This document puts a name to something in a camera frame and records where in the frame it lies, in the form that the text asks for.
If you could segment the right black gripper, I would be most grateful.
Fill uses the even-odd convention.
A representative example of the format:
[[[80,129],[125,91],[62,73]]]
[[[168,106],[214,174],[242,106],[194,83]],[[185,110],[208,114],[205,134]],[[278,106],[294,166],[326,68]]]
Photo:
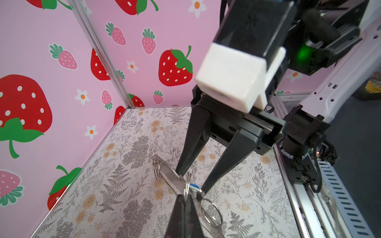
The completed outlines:
[[[192,95],[190,121],[176,173],[185,175],[210,137],[226,147],[201,188],[204,193],[253,151],[264,155],[284,137],[286,121],[266,111],[255,107],[249,113],[237,111],[206,95],[198,86]]]

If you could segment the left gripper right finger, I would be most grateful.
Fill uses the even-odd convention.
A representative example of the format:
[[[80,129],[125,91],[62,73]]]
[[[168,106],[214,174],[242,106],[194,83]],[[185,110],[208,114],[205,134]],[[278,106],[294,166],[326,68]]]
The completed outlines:
[[[191,196],[187,197],[187,238],[205,238]]]

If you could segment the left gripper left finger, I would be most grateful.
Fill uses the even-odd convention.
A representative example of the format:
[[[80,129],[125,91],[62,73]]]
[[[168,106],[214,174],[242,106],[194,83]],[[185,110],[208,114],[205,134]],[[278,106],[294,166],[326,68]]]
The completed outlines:
[[[185,237],[185,199],[182,194],[179,194],[176,198],[164,237]]]

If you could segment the key with blue tag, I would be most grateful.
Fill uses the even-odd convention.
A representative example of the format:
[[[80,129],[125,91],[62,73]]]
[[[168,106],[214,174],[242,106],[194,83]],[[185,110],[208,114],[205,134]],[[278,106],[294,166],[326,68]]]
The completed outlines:
[[[199,186],[196,184],[191,183],[190,190],[194,196],[200,196],[201,198],[203,198],[205,195],[204,191],[200,189]]]

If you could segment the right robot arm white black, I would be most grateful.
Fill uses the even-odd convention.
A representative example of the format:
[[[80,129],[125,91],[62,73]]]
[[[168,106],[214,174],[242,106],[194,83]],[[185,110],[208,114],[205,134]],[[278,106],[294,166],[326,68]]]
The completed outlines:
[[[322,188],[334,162],[325,131],[381,63],[380,1],[222,1],[220,27],[196,75],[184,175],[210,138],[226,149],[202,191],[252,152],[278,145],[294,182]]]

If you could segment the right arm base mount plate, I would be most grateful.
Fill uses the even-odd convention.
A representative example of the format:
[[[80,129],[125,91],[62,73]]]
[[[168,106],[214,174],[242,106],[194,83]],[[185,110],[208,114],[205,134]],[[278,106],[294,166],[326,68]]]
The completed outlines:
[[[280,142],[278,148],[292,183],[304,184],[309,186],[312,192],[319,193],[324,181],[336,181],[332,166],[339,157],[335,146],[328,140],[320,147],[302,152],[301,157],[286,152],[283,142]]]

